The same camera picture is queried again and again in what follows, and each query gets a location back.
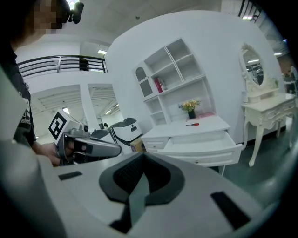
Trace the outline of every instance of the book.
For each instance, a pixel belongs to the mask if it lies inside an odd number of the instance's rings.
[[[161,87],[161,85],[160,85],[160,82],[158,81],[158,78],[156,78],[156,79],[154,80],[154,82],[155,82],[155,85],[156,85],[156,87],[157,87],[158,92],[159,92],[159,93],[162,93],[163,90],[162,90],[162,87]]]

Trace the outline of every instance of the white wall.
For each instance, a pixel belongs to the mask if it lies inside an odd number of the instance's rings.
[[[54,142],[54,139],[53,139],[52,135],[49,133],[49,134],[40,136],[39,138],[36,139],[36,141],[40,144],[47,144],[47,143]]]
[[[121,111],[117,111],[113,115],[103,116],[103,117],[101,117],[101,119],[102,119],[102,123],[103,124],[107,123],[108,126],[111,126],[117,122],[124,120]]]
[[[139,24],[115,39],[105,59],[114,77],[113,89],[123,117],[135,118],[143,133],[152,128],[132,70],[178,38],[183,38],[204,69],[217,114],[231,126],[230,135],[236,143],[243,142],[241,91],[245,90],[245,83],[238,59],[242,44],[246,42],[258,51],[269,76],[279,79],[281,91],[284,83],[274,52],[258,27],[224,13],[171,13]]]
[[[81,43],[80,55],[104,58],[104,54],[98,53],[98,50],[108,51],[108,46],[85,41]]]
[[[81,83],[97,84],[102,87],[110,86],[113,82],[113,78],[113,75],[110,73],[74,71],[39,75],[25,79],[25,82],[29,85],[30,93],[33,94],[52,88],[72,86]]]
[[[31,60],[39,57],[52,56],[52,55],[79,55],[80,43],[79,42],[45,42],[33,43],[28,46],[20,47],[16,50],[15,54],[18,56],[17,63],[25,60]]]

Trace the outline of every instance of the table leg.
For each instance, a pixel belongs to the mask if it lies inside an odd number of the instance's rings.
[[[297,87],[296,87],[296,81],[294,81],[294,87],[295,87],[295,95],[297,96]]]
[[[276,138],[278,138],[280,135],[280,124],[281,124],[281,121],[278,121],[278,131],[276,132]]]
[[[244,150],[246,148],[246,145],[247,145],[247,131],[248,131],[248,119],[245,118],[245,121],[244,121],[244,130],[243,130],[243,133],[244,133],[244,142],[243,142],[242,150]]]
[[[290,129],[290,142],[289,142],[289,148],[292,148],[292,138],[293,138],[293,131],[294,131],[294,125],[296,123],[296,115],[293,114],[293,120],[292,120],[292,125],[291,125],[291,129]]]
[[[261,142],[262,142],[263,132],[264,132],[264,128],[261,127],[261,126],[258,126],[257,127],[257,135],[256,135],[255,148],[253,149],[251,160],[248,163],[250,167],[253,167],[253,165],[255,164],[257,153],[259,151],[259,148],[260,148],[260,145],[261,145]]]
[[[223,176],[224,175],[224,169],[225,169],[225,165],[224,166],[219,166],[218,167],[218,173]]]

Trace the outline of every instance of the white countertop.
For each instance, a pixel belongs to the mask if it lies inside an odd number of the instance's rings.
[[[289,93],[279,93],[277,96],[269,97],[266,99],[261,100],[257,103],[245,103],[242,104],[243,107],[254,109],[259,112],[266,111],[268,109],[274,108],[281,103],[284,103],[286,101],[292,100],[296,96],[294,94]]]
[[[187,126],[199,123],[198,126]],[[218,132],[229,129],[230,126],[219,116],[210,116],[189,121],[174,121],[170,125],[155,126],[151,131],[142,136],[142,139],[188,136],[209,132]]]

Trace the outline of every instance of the black shirt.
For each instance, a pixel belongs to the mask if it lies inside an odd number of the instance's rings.
[[[36,141],[30,107],[31,95],[27,84],[24,82],[24,79],[20,74],[19,67],[15,61],[17,56],[12,50],[10,43],[8,42],[2,45],[2,47],[3,51],[1,51],[0,58],[1,66],[15,89],[23,97],[24,101],[27,102],[27,109],[20,120],[14,139],[18,143],[31,147],[33,142]]]

